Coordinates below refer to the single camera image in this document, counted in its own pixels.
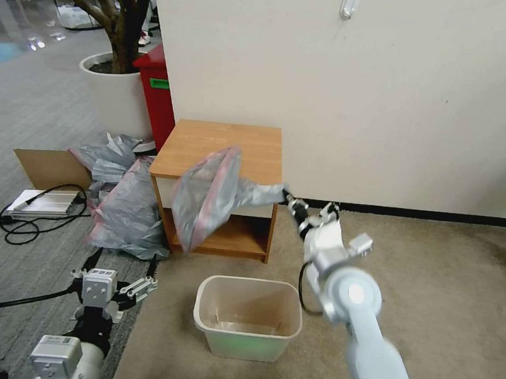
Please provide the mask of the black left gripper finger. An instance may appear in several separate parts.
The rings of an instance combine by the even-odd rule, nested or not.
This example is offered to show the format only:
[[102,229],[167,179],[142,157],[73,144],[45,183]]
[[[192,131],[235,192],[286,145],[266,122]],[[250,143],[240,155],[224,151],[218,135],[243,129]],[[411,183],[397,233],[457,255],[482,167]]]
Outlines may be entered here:
[[158,258],[155,255],[150,261],[145,276],[130,284],[122,285],[120,290],[115,292],[112,300],[117,303],[119,310],[129,310],[135,307],[138,302],[141,302],[157,288],[157,267]]
[[98,263],[99,258],[102,255],[103,248],[99,247],[92,255],[88,256],[82,265],[81,269],[72,270],[71,275],[73,277],[72,283],[69,286],[69,290],[81,291],[84,276],[91,271]]

